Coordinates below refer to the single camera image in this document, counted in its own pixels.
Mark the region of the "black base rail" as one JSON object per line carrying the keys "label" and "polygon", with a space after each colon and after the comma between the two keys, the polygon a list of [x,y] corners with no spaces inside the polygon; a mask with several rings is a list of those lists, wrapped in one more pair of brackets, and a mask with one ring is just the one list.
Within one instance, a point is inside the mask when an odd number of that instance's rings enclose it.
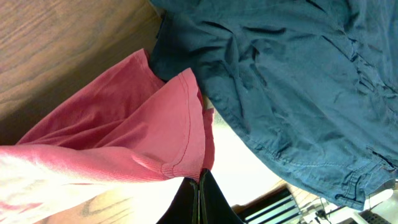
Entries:
{"label": "black base rail", "polygon": [[287,187],[275,189],[255,201],[234,208],[237,216],[247,224],[299,223],[302,212]]}

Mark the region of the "navy blue garment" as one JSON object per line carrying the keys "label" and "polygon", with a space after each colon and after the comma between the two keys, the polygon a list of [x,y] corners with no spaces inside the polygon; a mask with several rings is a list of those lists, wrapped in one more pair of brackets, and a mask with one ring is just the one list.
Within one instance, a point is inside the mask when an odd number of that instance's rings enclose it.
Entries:
{"label": "navy blue garment", "polygon": [[397,2],[156,1],[150,66],[191,68],[275,174],[360,210],[397,180]]}

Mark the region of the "red soccer t-shirt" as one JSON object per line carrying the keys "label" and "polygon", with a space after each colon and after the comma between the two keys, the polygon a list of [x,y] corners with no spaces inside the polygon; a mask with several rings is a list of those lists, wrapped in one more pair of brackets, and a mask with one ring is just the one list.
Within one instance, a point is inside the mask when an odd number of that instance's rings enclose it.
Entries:
{"label": "red soccer t-shirt", "polygon": [[192,70],[164,82],[138,50],[1,146],[1,222],[35,223],[122,184],[198,180],[214,163],[212,121]]}

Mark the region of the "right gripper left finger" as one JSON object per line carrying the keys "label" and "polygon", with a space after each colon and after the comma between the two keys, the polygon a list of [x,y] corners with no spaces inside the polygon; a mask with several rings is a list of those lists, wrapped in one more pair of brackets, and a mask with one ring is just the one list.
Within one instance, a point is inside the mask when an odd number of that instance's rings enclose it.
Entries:
{"label": "right gripper left finger", "polygon": [[198,224],[198,184],[184,178],[172,203],[157,224]]}

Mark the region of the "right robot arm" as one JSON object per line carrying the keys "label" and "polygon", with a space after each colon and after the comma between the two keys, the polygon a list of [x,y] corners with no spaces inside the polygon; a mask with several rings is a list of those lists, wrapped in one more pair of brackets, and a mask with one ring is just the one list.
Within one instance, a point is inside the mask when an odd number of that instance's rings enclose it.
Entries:
{"label": "right robot arm", "polygon": [[390,197],[391,189],[372,194],[363,210],[337,207],[324,198],[300,207],[289,189],[282,187],[245,205],[231,207],[211,171],[203,169],[198,182],[183,179],[170,207],[157,224],[388,223],[371,210]]}

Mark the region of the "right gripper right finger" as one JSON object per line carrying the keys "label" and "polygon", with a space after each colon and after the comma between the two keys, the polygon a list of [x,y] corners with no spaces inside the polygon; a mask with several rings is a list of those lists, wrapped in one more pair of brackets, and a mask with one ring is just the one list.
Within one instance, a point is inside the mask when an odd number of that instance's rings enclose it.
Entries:
{"label": "right gripper right finger", "polygon": [[209,169],[203,169],[199,181],[200,224],[243,224],[226,201]]}

